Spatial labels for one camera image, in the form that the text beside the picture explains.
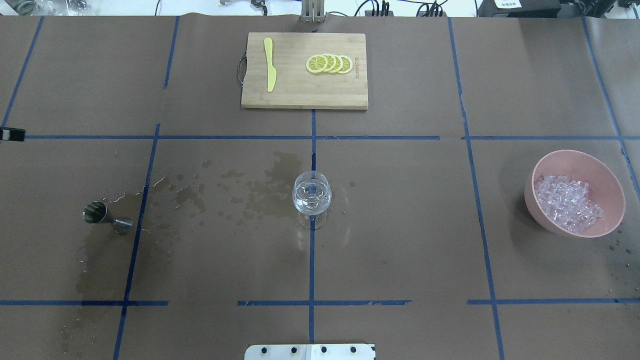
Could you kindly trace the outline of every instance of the bowl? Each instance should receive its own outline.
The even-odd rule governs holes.
[[[556,225],[542,211],[533,188],[540,177],[547,174],[569,175],[574,180],[589,183],[587,198],[602,208],[602,218],[580,234]],[[540,225],[553,233],[572,238],[597,238],[609,234],[620,225],[625,215],[625,194],[616,176],[600,160],[576,150],[558,150],[540,159],[527,178],[524,199],[529,212]]]

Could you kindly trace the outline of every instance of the yellow knife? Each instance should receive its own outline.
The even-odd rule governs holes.
[[[276,85],[278,72],[273,67],[273,40],[271,38],[264,39],[264,52],[267,54],[267,91],[272,92]]]

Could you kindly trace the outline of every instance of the wooden cutting board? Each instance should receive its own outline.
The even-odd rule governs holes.
[[[272,92],[267,92],[264,39],[273,39],[273,66],[278,71]],[[311,74],[307,59],[316,54],[339,54],[353,59],[347,74]],[[342,109],[369,107],[367,46],[364,34],[249,33],[243,108]]]

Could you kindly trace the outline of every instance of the clear liquid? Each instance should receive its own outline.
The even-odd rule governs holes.
[[[309,179],[293,190],[293,204],[305,215],[323,213],[331,204],[331,188],[318,179]]]

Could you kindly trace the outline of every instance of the metal jigger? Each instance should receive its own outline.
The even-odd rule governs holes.
[[[84,207],[82,212],[82,218],[89,224],[99,224],[103,222],[111,223],[116,232],[120,235],[124,235],[133,226],[133,221],[130,218],[113,218],[107,206],[102,201],[94,201],[91,204]]]

